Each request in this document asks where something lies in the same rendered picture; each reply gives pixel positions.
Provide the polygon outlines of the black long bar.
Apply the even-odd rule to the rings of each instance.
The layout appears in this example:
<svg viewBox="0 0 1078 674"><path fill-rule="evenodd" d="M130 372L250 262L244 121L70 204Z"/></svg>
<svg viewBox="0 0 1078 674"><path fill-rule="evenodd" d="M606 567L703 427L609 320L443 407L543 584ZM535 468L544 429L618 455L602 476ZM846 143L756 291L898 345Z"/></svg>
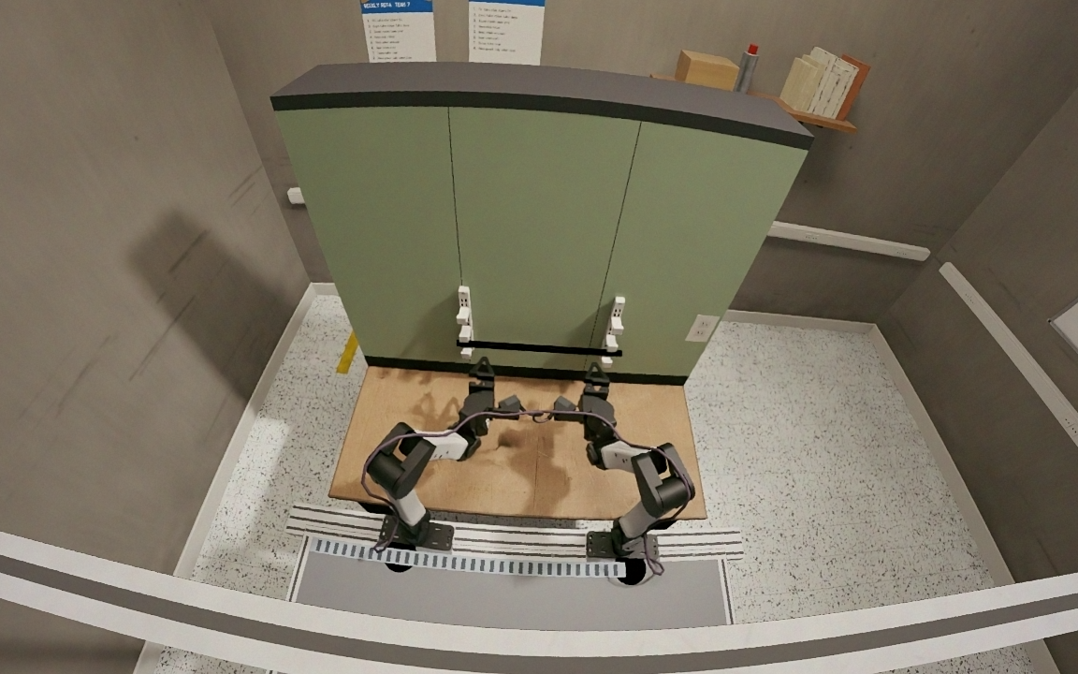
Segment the black long bar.
<svg viewBox="0 0 1078 674"><path fill-rule="evenodd" d="M538 345L525 343L495 343L482 341L468 341L461 343L457 340L457 346L462 348L490 348L505 350L548 350L548 353L593 355L594 357L623 357L623 350L606 350L596 348L568 348L568 346Z"/></svg>

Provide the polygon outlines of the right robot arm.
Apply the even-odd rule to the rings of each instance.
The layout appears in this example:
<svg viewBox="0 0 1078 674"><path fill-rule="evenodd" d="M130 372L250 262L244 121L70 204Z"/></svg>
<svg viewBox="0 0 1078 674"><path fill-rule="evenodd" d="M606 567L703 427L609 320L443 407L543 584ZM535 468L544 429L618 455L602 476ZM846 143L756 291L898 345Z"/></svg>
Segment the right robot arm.
<svg viewBox="0 0 1078 674"><path fill-rule="evenodd" d="M646 554L640 554L645 553L645 531L659 518L667 515L671 509L692 501L692 477L671 443L657 448L663 450L668 460L655 449L626 448L610 428L610 425L617 426L616 408L611 403L604 400L595 402L595 396L582 394L578 411L588 411L593 417L555 413L555 421L580 422L580 425L585 422L590 464L602 470L618 469L633 473L641 496L640 503L634 505L626 515L616 518L611 532L588 532L588 556L646 559ZM661 479L659 474L667 470L667 464L672 476Z"/></svg>

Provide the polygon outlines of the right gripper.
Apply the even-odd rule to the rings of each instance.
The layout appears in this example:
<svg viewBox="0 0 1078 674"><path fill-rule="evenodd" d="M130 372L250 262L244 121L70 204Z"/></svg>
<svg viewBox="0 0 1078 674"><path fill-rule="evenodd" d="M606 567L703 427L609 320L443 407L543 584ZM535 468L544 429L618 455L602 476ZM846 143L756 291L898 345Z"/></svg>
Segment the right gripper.
<svg viewBox="0 0 1078 674"><path fill-rule="evenodd" d="M593 367L596 367L596 371L600 373L602 379L593 379L593 376L590 376L590 373L593 372ZM586 383L585 389L582 391L585 396L595 396L595 402L599 400L607 400L608 393L610 393L610 379L607 379L607 375L603 372L602 367L598 363L592 362L590 364L590 369L588 370L588 374L583 383ZM594 387L602 388L595 389Z"/></svg>

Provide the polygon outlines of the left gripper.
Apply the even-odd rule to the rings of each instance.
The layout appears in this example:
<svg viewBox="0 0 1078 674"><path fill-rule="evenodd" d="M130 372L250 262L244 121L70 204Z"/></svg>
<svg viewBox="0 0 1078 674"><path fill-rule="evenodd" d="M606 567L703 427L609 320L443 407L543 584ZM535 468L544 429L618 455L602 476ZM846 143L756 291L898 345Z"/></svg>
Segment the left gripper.
<svg viewBox="0 0 1078 674"><path fill-rule="evenodd" d="M488 367L488 373L476 371L479 370L479 367L482 366L483 361ZM482 393L482 389L485 391L495 391L495 372L493 372L490 368L488 357L482 357L480 361L476 362L473 370L468 372L468 379L485 380L480 381L479 385L476 385L476 381L468 381L468 394Z"/></svg>

